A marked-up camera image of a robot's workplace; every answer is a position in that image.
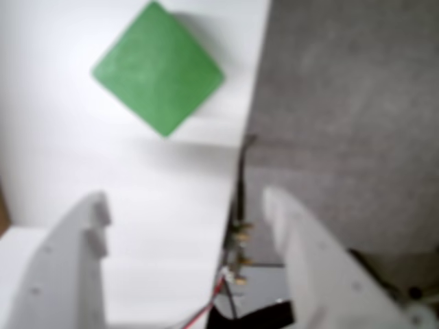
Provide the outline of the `thin white gripper finger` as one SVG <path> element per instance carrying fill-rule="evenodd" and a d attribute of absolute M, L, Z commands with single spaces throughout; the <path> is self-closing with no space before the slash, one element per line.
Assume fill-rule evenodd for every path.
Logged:
<path fill-rule="evenodd" d="M 265 219 L 285 263 L 298 328 L 411 328 L 401 308 L 287 191 L 263 192 Z"/>

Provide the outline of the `wide white gripper finger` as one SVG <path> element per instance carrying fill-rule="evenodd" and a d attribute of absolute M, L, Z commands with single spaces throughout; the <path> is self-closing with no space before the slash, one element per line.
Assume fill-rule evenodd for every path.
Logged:
<path fill-rule="evenodd" d="M 2 328 L 106 328 L 101 262 L 106 196 L 91 193 L 50 228 L 1 237 Z"/>

